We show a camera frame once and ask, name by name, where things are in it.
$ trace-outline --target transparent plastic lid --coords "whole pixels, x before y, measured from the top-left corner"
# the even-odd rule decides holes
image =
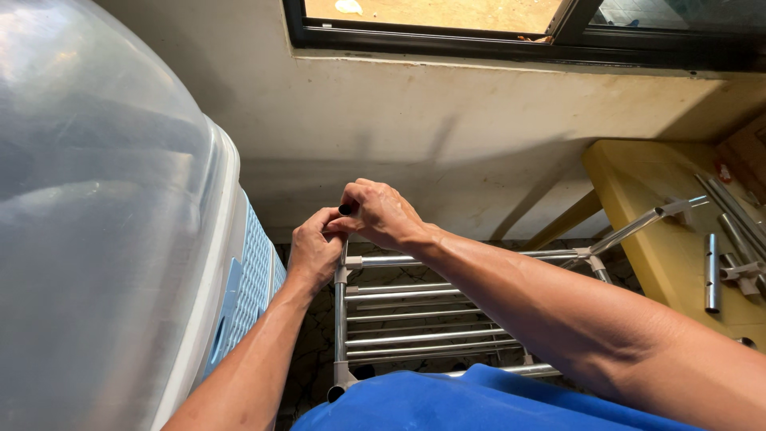
[[[0,4],[0,429],[149,427],[223,205],[211,125],[93,3]]]

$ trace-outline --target hand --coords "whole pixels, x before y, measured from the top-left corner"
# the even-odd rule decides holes
[[[343,190],[341,204],[351,205],[356,217],[341,217],[327,225],[330,232],[358,233],[382,248],[411,254],[438,229],[424,223],[415,208],[388,184],[357,179]]]
[[[312,297],[335,273],[343,242],[349,237],[344,232],[322,233],[338,217],[337,208],[322,208],[293,231],[287,277],[306,281]]]

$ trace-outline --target dark tile floor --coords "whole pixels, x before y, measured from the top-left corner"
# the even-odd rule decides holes
[[[501,241],[490,242],[490,244],[502,248],[516,249],[523,242]],[[548,247],[549,249],[588,247],[592,245],[592,239],[572,239],[558,240]],[[290,252],[289,245],[278,245],[277,250],[280,256],[286,262]],[[349,244],[349,255],[396,255],[396,252],[380,249],[369,243],[351,243]],[[612,282],[623,288],[630,289],[636,293],[643,294],[641,287],[636,279],[633,269],[630,267],[625,254],[620,246],[610,249],[602,256],[605,266],[610,273]],[[587,265],[581,265],[576,271],[591,275],[591,270]],[[367,268],[360,271],[354,271],[349,276],[349,285],[404,285],[412,283],[428,283],[443,281],[442,277],[425,267],[408,268]],[[311,304],[309,312],[303,321],[295,351],[293,352],[293,361],[290,365],[290,372],[287,376],[282,403],[277,416],[277,430],[289,429],[295,420],[308,410],[312,409],[326,401],[327,390],[332,386],[332,363],[334,355],[334,321],[335,321],[335,301],[334,289],[331,285],[325,286],[316,296]],[[449,304],[419,308],[417,311],[437,311],[456,308],[467,308],[468,304]],[[356,315],[370,313],[379,313],[380,311],[358,311]],[[397,308],[386,310],[385,312],[396,313]],[[491,327],[488,319],[481,314],[468,314],[452,317],[451,319],[429,317],[419,321],[389,321],[368,324],[356,324],[349,326],[349,331],[363,331],[349,334],[349,339],[354,337],[373,338],[395,335],[415,334],[413,330],[395,330],[397,327],[411,325],[431,325],[454,323],[460,327],[447,327],[436,329],[434,331],[467,331],[470,329],[486,329]],[[452,340],[453,342],[465,342],[465,340]],[[472,338],[470,341],[483,341]],[[470,367],[476,363],[488,364],[494,367],[504,367],[509,365],[522,364],[523,350],[519,347],[493,351],[486,354],[479,354],[468,357],[445,357],[417,360],[401,360],[384,364],[372,364],[365,366],[365,372],[374,370],[375,374],[380,375],[394,370],[412,370],[423,373],[443,373],[461,367]],[[567,377],[545,377],[543,380],[558,386],[578,390],[584,393],[588,391],[579,387],[576,383]]]

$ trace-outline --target window glass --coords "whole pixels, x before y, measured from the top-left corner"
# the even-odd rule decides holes
[[[545,33],[561,0],[305,0],[306,16]]]
[[[765,0],[604,0],[591,24],[766,33]]]

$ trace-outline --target window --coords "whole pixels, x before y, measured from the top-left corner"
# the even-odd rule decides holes
[[[296,48],[766,71],[764,0],[283,0]]]

